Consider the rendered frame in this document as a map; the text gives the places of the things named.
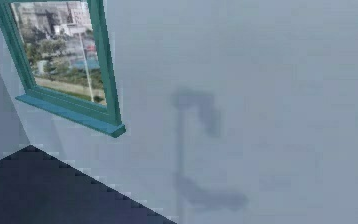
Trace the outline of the green framed window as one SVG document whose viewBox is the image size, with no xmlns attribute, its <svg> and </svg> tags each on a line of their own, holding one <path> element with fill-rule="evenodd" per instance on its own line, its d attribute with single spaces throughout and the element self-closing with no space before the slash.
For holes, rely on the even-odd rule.
<svg viewBox="0 0 358 224">
<path fill-rule="evenodd" d="M 103 0 L 0 0 L 16 99 L 111 137 L 121 120 Z"/>
</svg>

